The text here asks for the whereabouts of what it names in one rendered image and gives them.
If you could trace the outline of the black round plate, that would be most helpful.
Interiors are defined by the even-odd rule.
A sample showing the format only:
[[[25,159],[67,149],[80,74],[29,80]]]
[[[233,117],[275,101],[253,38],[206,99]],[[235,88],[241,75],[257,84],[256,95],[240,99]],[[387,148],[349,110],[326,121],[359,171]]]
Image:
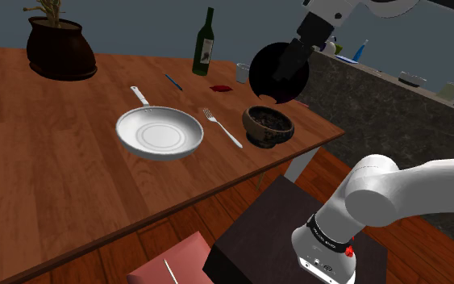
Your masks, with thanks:
[[[295,99],[305,88],[310,68],[308,61],[290,79],[273,78],[279,67],[279,58],[289,43],[278,42],[265,46],[253,58],[249,70],[249,84],[257,97],[269,96],[282,104]]]

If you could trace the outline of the white cup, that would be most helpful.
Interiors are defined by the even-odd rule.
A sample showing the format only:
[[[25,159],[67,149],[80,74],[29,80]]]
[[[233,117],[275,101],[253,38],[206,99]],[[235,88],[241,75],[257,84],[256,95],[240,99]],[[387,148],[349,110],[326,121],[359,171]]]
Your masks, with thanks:
[[[237,63],[236,64],[236,72],[235,72],[235,79],[237,82],[244,84],[249,77],[249,69],[250,66],[243,64],[243,63]]]

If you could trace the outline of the brown bowl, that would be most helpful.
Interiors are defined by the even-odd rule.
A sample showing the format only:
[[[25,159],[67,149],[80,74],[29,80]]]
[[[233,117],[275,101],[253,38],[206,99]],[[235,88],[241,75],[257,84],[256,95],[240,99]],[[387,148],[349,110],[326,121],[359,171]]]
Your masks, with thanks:
[[[242,114],[249,142],[259,148],[273,148],[294,135],[294,124],[286,115],[267,106],[250,106]]]

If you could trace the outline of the green wine bottle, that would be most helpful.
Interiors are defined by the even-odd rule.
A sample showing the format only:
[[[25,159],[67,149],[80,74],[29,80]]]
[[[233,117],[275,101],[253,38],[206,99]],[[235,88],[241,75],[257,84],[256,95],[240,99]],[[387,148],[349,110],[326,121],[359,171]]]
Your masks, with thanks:
[[[207,9],[206,21],[198,32],[192,72],[199,76],[206,76],[208,73],[212,48],[214,45],[214,32],[212,30],[212,19],[215,9],[209,7]]]

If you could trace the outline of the dark stone counter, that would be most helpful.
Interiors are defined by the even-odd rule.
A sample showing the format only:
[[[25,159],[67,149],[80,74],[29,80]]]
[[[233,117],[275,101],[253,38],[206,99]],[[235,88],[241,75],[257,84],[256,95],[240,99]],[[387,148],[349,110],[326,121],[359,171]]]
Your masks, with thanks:
[[[454,107],[432,92],[322,52],[309,63],[297,100],[344,130],[325,148],[349,167],[369,154],[386,155],[401,169],[454,158]]]

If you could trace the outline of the silver fork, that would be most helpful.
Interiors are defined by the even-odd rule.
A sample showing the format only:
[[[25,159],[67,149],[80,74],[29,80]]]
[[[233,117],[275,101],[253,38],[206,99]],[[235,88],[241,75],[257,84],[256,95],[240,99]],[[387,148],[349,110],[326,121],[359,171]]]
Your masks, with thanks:
[[[203,110],[204,115],[213,123],[217,123],[223,131],[228,135],[228,137],[232,140],[232,142],[239,148],[243,148],[243,145],[212,115],[209,109],[204,108]]]

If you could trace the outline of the blue pen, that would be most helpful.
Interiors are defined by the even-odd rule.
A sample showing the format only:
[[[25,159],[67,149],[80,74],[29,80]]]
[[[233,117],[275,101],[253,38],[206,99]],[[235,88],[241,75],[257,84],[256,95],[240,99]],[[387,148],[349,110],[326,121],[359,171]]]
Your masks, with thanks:
[[[177,84],[168,74],[165,74],[165,76],[181,91],[183,91],[182,87]]]

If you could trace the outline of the silver frying pan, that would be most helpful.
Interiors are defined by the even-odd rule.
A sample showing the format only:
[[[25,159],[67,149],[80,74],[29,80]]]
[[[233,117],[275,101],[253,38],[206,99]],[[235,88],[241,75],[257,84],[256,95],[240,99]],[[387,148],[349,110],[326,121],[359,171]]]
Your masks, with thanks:
[[[174,161],[193,153],[204,137],[191,115],[166,106],[152,106],[136,86],[131,90],[143,106],[121,115],[115,125],[122,146],[152,161]]]

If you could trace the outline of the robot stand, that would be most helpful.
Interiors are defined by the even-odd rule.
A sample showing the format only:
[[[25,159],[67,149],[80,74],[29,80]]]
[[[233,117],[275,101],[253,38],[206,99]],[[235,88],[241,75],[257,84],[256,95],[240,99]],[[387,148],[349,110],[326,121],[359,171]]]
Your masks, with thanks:
[[[325,284],[298,264],[291,234],[322,203],[276,180],[215,241],[203,266],[214,284]]]

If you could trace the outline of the plant in dark pot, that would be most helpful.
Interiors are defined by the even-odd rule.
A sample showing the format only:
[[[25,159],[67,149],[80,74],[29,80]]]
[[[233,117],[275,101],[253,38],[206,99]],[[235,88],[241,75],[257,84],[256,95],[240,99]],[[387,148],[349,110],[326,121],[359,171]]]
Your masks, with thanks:
[[[28,19],[31,33],[27,40],[30,68],[42,77],[57,81],[81,81],[98,70],[94,52],[82,35],[82,26],[62,19],[61,0],[36,0],[37,6],[24,11],[40,10],[43,17]]]

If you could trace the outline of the wooden table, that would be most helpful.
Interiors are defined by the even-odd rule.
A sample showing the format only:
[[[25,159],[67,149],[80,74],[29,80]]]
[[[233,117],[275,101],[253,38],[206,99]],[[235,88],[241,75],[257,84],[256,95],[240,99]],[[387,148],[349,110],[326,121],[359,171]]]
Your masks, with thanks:
[[[90,79],[53,81],[30,69],[24,50],[0,48],[0,284],[25,281],[343,135],[292,101],[279,109],[294,122],[294,136],[255,147],[241,115],[259,100],[235,80],[230,61],[214,61],[205,77],[192,73],[189,59],[99,54],[96,61]],[[202,125],[191,155],[147,161],[121,145],[115,124],[141,104],[132,86],[150,104]]]

